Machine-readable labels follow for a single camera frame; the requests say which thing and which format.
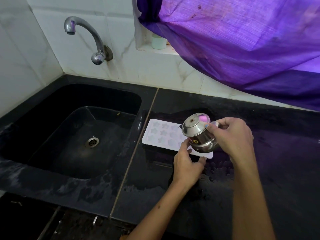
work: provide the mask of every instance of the sink basin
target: sink basin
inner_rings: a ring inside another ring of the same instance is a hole
[[[140,105],[132,92],[67,85],[10,126],[0,156],[78,179],[96,177],[116,163]]]

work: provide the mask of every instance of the metal teapot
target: metal teapot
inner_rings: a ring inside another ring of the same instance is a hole
[[[206,123],[211,123],[207,114],[195,113],[188,117],[181,126],[182,133],[188,137],[191,147],[200,153],[209,153],[219,147],[214,135],[206,130]],[[212,123],[221,128],[218,122]]]

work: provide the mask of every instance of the forearm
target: forearm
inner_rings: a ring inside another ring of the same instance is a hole
[[[234,167],[232,238],[275,239],[256,165]]]
[[[160,201],[130,233],[127,240],[161,239],[174,211],[188,190],[183,184],[173,182]]]

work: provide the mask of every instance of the white ice tray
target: white ice tray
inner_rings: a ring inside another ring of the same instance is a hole
[[[150,119],[142,137],[142,143],[178,151],[182,141],[187,137],[182,134],[180,124],[163,120]],[[213,153],[199,153],[192,149],[190,153],[199,157],[212,158]]]

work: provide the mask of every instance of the countertop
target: countertop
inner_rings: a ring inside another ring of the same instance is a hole
[[[138,224],[170,185],[175,155],[142,144],[145,127],[138,124],[147,124],[152,118],[181,124],[198,112],[208,114],[211,120],[239,117],[254,135],[260,178],[278,239],[319,236],[320,113],[67,75],[1,118],[0,126],[13,122],[57,87],[69,83],[123,89],[142,98],[128,150],[117,158],[111,174],[93,179],[76,179],[0,159],[0,189]],[[167,230],[194,239],[230,239],[232,184],[232,163],[217,150]]]

